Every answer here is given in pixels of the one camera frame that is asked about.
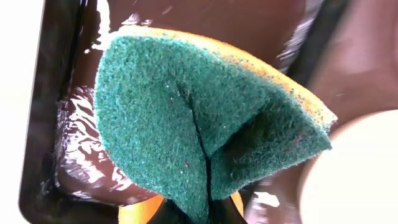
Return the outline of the large brown serving tray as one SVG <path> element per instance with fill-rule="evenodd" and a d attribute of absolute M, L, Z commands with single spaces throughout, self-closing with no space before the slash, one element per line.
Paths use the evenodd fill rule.
<path fill-rule="evenodd" d="M 338 117 L 331 135 L 360 117 L 397 111 L 397 0 L 352 2 L 309 88 Z M 311 160 L 259 182 L 245 208 L 245 220 L 302 223 L 299 181 Z"/>

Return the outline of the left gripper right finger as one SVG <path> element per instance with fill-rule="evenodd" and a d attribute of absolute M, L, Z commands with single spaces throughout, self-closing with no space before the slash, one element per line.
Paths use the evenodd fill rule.
<path fill-rule="evenodd" d="M 232 197 L 211 202 L 211 224 L 247 224 Z"/>

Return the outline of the black water basin tray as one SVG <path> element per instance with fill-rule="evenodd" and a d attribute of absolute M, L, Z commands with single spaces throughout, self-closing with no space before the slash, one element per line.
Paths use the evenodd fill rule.
<path fill-rule="evenodd" d="M 19 197 L 31 223 L 116 223 L 137 193 L 90 123 L 99 44 L 126 25 L 204 35 L 274 66 L 299 84 L 315 70 L 341 0 L 48 0 L 44 6 Z"/>

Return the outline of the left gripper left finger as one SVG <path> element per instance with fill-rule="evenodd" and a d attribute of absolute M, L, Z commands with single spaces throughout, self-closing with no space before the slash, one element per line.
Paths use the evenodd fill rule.
<path fill-rule="evenodd" d="M 192 222 L 173 200 L 167 199 L 156 213 L 155 224 L 192 224 Z"/>

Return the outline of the white plate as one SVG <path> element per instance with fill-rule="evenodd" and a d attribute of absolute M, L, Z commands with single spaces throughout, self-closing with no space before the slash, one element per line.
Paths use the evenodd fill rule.
<path fill-rule="evenodd" d="M 303 224 L 397 224 L 397 111 L 360 117 L 331 135 L 298 186 Z"/>

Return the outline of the green yellow sponge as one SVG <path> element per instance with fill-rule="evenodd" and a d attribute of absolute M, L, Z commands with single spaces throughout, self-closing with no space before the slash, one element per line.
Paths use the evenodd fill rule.
<path fill-rule="evenodd" d="M 204 36 L 132 26 L 96 72 L 96 127 L 136 185 L 190 223 L 221 223 L 222 201 L 331 148 L 336 115 L 253 55 Z"/>

